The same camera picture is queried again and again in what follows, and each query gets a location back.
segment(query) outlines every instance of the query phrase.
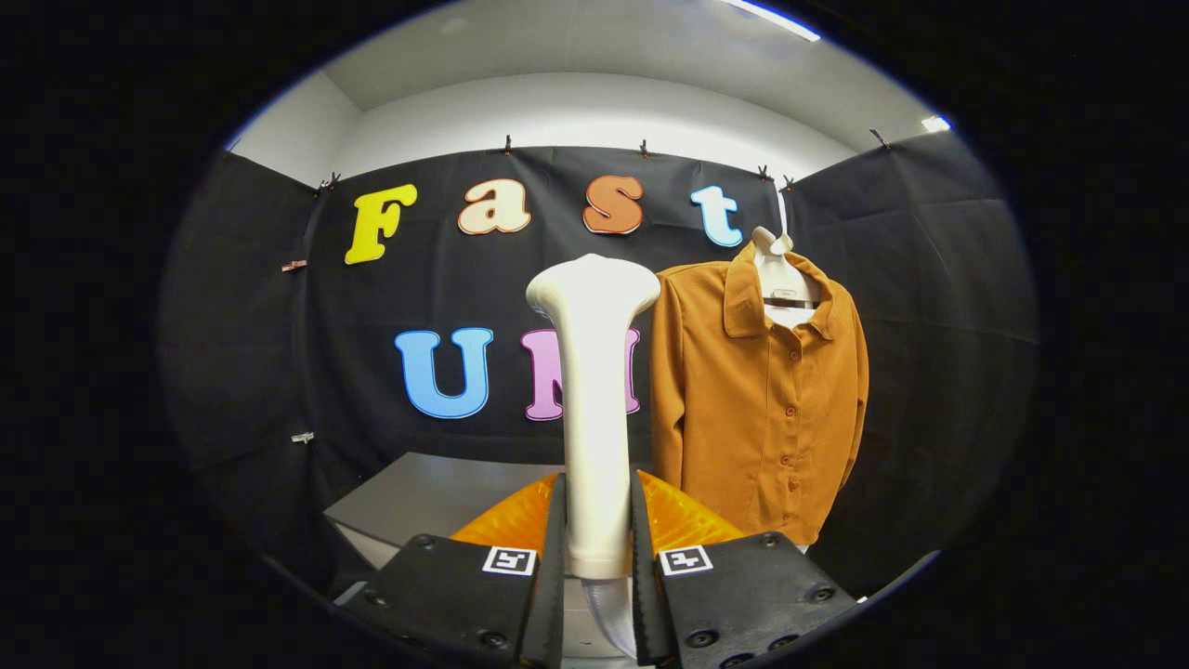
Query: white ceiling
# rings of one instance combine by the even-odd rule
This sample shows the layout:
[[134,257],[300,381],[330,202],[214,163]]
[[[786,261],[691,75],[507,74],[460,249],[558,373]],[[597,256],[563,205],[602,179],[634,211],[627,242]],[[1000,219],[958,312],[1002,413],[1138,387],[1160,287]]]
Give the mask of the white ceiling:
[[935,113],[829,36],[811,43],[719,0],[463,0],[379,33],[325,71],[365,112],[516,74],[660,78],[766,107],[858,152],[879,145],[868,128],[895,141],[925,132],[920,121]]

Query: shirt collar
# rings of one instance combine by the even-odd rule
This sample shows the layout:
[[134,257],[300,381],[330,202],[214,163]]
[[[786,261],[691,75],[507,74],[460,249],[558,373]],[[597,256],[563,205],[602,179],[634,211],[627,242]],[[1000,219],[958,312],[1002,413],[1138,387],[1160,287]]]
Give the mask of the shirt collar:
[[[806,324],[813,327],[825,340],[833,340],[833,329],[838,327],[833,314],[833,291],[830,278],[824,271],[803,255],[792,251],[785,253],[798,270],[805,272],[822,286],[822,303],[814,309]],[[767,328],[763,315],[763,296],[760,294],[760,271],[755,266],[755,241],[748,245],[726,269],[726,284],[723,291],[723,326],[731,339],[754,337]]]

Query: black curtain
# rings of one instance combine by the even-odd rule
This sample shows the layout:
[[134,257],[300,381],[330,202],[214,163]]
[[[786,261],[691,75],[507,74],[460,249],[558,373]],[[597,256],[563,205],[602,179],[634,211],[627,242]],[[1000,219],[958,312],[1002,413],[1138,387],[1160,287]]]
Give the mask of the black curtain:
[[[638,179],[640,227],[627,234],[597,234],[583,219],[587,185],[604,176]],[[464,194],[493,178],[516,179],[533,216],[520,231],[466,234],[459,229]],[[415,203],[401,209],[384,254],[346,264],[360,195],[411,183]],[[702,208],[691,195],[718,185],[735,200],[728,214],[741,233],[735,246],[707,235]],[[533,364],[521,346],[528,330],[551,328],[524,301],[529,280],[543,269],[586,253],[622,258],[654,271],[677,264],[730,259],[756,226],[780,229],[772,181],[728,165],[678,156],[602,147],[524,147],[470,151],[378,169],[339,182],[326,195],[310,238],[309,315],[298,360],[309,385],[332,486],[345,494],[405,453],[470,460],[561,465],[562,422],[526,417],[533,402]],[[441,393],[463,392],[465,378],[451,333],[485,327],[490,392],[483,409],[461,419],[439,419],[409,400],[397,334],[433,330],[441,340],[434,372]],[[644,311],[633,327],[641,340],[633,355],[634,395],[640,410],[628,418],[633,462],[652,460],[649,428],[649,334]],[[565,392],[562,390],[562,404]]]
[[157,358],[170,421],[210,503],[256,550],[326,591],[334,555],[292,356],[301,257],[316,200],[232,153],[213,160],[162,280]]
[[850,290],[867,334],[862,446],[810,557],[870,593],[955,537],[1013,454],[1037,364],[1031,269],[1004,193],[951,132],[782,195],[795,250]]

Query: foam letter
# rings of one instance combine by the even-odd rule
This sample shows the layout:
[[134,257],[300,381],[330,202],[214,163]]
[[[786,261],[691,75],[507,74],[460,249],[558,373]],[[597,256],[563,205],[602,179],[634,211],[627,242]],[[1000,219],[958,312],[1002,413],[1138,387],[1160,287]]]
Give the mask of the foam letter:
[[401,222],[401,206],[411,206],[417,201],[417,188],[411,183],[369,193],[356,198],[356,236],[347,250],[347,264],[364,263],[378,259],[384,254],[384,245],[376,238],[377,232],[384,236],[396,233]]
[[[640,342],[640,330],[628,329],[624,361],[627,370],[627,412],[640,411],[631,384],[631,353]],[[524,416],[531,421],[556,421],[561,418],[561,405],[558,404],[554,389],[561,391],[561,353],[558,349],[556,329],[533,329],[521,337],[521,346],[528,349],[533,359],[533,404],[524,410]]]
[[[495,193],[490,200],[484,200]],[[511,178],[492,178],[466,191],[468,204],[458,214],[458,226],[467,234],[486,234],[492,229],[516,232],[533,219],[526,210],[524,185]]]
[[487,404],[486,347],[495,339],[486,327],[463,327],[451,334],[463,351],[461,396],[448,397],[438,391],[434,378],[434,349],[441,343],[436,332],[414,329],[397,336],[396,348],[404,359],[404,390],[417,411],[434,418],[466,418]]
[[691,193],[690,198],[702,204],[702,226],[706,228],[711,241],[719,246],[735,246],[743,240],[743,233],[731,227],[726,220],[726,212],[736,210],[736,203],[723,196],[722,188],[707,185]]
[[627,234],[640,227],[644,212],[635,201],[644,195],[644,187],[633,176],[600,176],[586,187],[583,221],[591,232]]

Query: button-up shirt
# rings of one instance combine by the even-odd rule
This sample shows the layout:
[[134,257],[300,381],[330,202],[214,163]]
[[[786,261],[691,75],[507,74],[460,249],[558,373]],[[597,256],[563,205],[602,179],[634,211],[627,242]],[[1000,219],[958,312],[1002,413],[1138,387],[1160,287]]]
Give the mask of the button-up shirt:
[[818,539],[850,475],[867,408],[867,343],[855,302],[822,286],[809,321],[765,314],[755,245],[731,261],[661,271],[653,307],[653,460],[658,476],[746,534]]

